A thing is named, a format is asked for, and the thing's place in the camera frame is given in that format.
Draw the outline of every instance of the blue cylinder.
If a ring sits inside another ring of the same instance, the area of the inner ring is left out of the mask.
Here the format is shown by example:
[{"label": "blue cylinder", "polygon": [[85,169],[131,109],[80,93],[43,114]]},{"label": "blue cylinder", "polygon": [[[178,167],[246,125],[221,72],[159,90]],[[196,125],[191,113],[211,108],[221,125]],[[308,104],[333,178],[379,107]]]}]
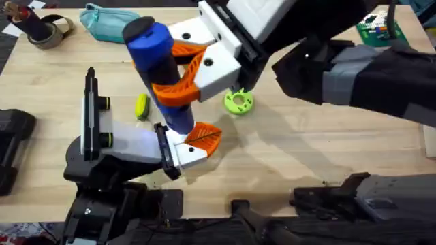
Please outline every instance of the blue cylinder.
[{"label": "blue cylinder", "polygon": [[130,22],[123,29],[123,39],[136,70],[163,114],[167,126],[180,134],[190,133],[195,124],[191,105],[162,105],[151,86],[174,85],[180,80],[177,64],[171,53],[174,40],[167,26],[155,22],[151,17],[142,17]]}]

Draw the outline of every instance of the black cable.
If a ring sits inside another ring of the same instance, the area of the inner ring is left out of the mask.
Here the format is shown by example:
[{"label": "black cable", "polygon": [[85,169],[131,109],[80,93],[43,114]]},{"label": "black cable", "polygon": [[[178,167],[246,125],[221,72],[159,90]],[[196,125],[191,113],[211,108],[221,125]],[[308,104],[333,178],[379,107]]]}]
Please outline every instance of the black cable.
[{"label": "black cable", "polygon": [[395,8],[398,0],[390,0],[389,9],[388,9],[388,17],[386,17],[386,27],[388,28],[389,39],[396,39],[396,30],[395,30]]},{"label": "black cable", "polygon": [[150,243],[151,239],[153,238],[153,236],[155,235],[155,233],[156,233],[155,231],[152,231],[152,232],[151,232],[151,235],[150,235],[149,239],[147,240],[147,242],[145,243],[145,245],[149,245],[149,243]]},{"label": "black cable", "polygon": [[57,242],[57,239],[56,239],[55,235],[53,235],[53,233],[49,232],[49,230],[47,228],[45,228],[41,222],[38,222],[38,224],[51,238],[53,238],[54,242]]},{"label": "black cable", "polygon": [[[196,227],[193,232],[201,231],[203,229],[206,229],[206,228],[209,228],[209,227],[213,227],[215,225],[220,225],[220,224],[232,221],[232,220],[233,220],[233,217],[230,217],[230,218],[226,218],[226,219],[223,219],[223,220],[218,220],[217,222],[207,223],[205,225]],[[167,234],[167,235],[178,235],[178,234],[182,234],[182,233],[185,232],[185,230],[183,230],[183,229],[181,229],[179,227],[174,228],[174,229],[167,228],[167,229],[159,230],[158,229],[159,225],[156,228],[151,228],[151,227],[149,227],[148,225],[145,225],[145,224],[142,224],[141,226],[146,227],[148,230],[150,230],[152,232],[160,233],[160,234]]]},{"label": "black cable", "polygon": [[243,224],[245,231],[248,233],[248,236],[250,237],[251,243],[253,245],[258,244],[258,240],[254,236],[254,232],[252,232],[249,223],[247,223],[247,221],[245,221],[245,219],[243,217],[239,217],[239,220]]}]

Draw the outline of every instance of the screw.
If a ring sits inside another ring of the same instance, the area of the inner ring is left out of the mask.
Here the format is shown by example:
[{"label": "screw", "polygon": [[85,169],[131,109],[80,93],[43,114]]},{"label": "screw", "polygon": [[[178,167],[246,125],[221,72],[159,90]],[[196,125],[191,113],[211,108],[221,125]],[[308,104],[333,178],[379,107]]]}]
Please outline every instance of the screw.
[{"label": "screw", "polygon": [[184,34],[182,34],[182,38],[185,39],[185,40],[191,39],[191,34],[184,33]]},{"label": "screw", "polygon": [[207,59],[204,60],[204,64],[205,64],[206,66],[211,66],[211,65],[213,65],[213,60],[207,58]]}]

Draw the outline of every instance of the wooden table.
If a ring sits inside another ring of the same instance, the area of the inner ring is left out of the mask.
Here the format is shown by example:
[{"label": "wooden table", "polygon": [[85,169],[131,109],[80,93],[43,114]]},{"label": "wooden table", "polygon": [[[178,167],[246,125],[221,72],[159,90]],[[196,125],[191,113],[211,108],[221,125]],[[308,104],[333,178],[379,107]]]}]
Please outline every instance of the wooden table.
[{"label": "wooden table", "polygon": [[[12,194],[0,199],[0,223],[63,221],[76,187],[63,179],[65,151],[80,133],[80,98],[84,76],[93,66],[100,94],[112,98],[116,120],[151,129],[162,122],[156,107],[151,121],[138,123],[136,97],[145,92],[131,58],[122,44],[95,41],[79,23],[81,10],[38,10],[40,16],[71,18],[76,32],[59,47],[38,50],[21,36],[0,77],[0,106],[18,108],[38,118],[29,140]],[[198,14],[196,9],[135,9],[165,24]],[[401,6],[396,18],[410,44],[432,52],[410,7]],[[355,28],[341,39],[361,42]],[[434,161],[424,156],[420,125],[355,108],[317,106],[287,97],[275,82],[271,58],[254,90],[255,109],[231,116],[223,95],[193,103],[198,121],[223,130],[215,155],[171,182],[162,171],[139,178],[150,186],[183,189],[184,217],[229,215],[233,199],[249,199],[262,214],[293,216],[290,191],[299,186],[340,184],[355,172],[401,176],[436,173]]]}]

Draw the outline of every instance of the teal pouch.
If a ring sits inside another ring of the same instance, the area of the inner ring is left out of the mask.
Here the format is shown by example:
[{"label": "teal pouch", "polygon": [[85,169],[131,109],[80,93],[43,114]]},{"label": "teal pouch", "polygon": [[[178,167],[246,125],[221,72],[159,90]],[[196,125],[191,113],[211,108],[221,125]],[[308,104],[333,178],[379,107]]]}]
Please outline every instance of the teal pouch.
[{"label": "teal pouch", "polygon": [[139,14],[131,11],[102,8],[88,3],[86,10],[80,13],[80,22],[95,39],[123,44],[124,27],[139,17]]}]

